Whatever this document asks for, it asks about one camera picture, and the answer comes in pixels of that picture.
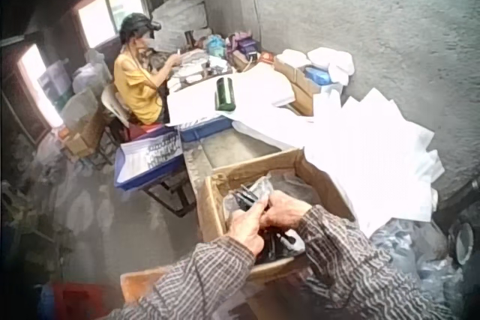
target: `white plastic chair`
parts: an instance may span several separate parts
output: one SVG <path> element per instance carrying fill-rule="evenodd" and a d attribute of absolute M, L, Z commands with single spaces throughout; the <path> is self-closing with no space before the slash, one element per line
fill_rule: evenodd
<path fill-rule="evenodd" d="M 115 94 L 116 94 L 115 85 L 114 84 L 107 85 L 102 92 L 102 103 L 109 111 L 111 111 L 121 121 L 121 123 L 126 128 L 129 128 L 130 124 L 128 122 L 128 117 L 129 117 L 128 112 L 120 104 Z"/>

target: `window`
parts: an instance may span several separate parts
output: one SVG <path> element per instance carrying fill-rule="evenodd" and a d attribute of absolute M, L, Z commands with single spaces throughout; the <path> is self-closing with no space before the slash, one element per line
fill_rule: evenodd
<path fill-rule="evenodd" d="M 123 19 L 131 13 L 143 13 L 142 0 L 108 0 L 115 26 L 120 29 Z"/>
<path fill-rule="evenodd" d="M 88 46 L 96 47 L 118 33 L 130 13 L 146 13 L 143 0 L 94 0 L 78 10 Z"/>
<path fill-rule="evenodd" d="M 22 71 L 28 91 L 35 100 L 37 107 L 48 121 L 51 127 L 59 127 L 63 125 L 63 120 L 53 107 L 50 100 L 41 88 L 38 78 L 45 73 L 44 60 L 36 45 L 31 46 L 19 61 L 20 70 Z"/>
<path fill-rule="evenodd" d="M 95 0 L 86 7 L 78 10 L 83 34 L 88 45 L 95 48 L 98 44 L 115 36 L 112 20 L 105 0 Z"/>

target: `dusty floor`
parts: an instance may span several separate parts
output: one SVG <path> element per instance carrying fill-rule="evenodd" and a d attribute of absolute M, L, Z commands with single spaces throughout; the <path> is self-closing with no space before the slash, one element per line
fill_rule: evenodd
<path fill-rule="evenodd" d="M 42 198 L 44 211 L 72 231 L 72 251 L 61 267 L 64 281 L 106 286 L 107 306 L 123 303 L 123 273 L 171 264 L 198 242 L 195 211 L 178 218 L 144 192 L 114 188 L 111 165 L 98 171 L 65 160 L 61 168 L 56 184 L 36 184 L 29 195 Z M 191 201 L 191 187 L 185 192 Z"/>

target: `table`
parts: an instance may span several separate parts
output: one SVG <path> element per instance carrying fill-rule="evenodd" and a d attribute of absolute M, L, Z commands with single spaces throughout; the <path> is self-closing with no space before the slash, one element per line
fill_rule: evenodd
<path fill-rule="evenodd" d="M 280 151 L 235 129 L 227 129 L 195 142 L 182 143 L 182 147 L 197 201 L 201 201 L 198 197 L 200 188 L 213 169 Z"/>

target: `black cap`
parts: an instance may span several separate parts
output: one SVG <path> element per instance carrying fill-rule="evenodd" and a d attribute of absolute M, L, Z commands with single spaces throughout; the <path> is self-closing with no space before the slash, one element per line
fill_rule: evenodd
<path fill-rule="evenodd" d="M 132 37 L 142 37 L 145 33 L 160 30 L 160 25 L 153 25 L 149 18 L 142 13 L 127 15 L 121 22 L 120 41 L 126 44 Z"/>

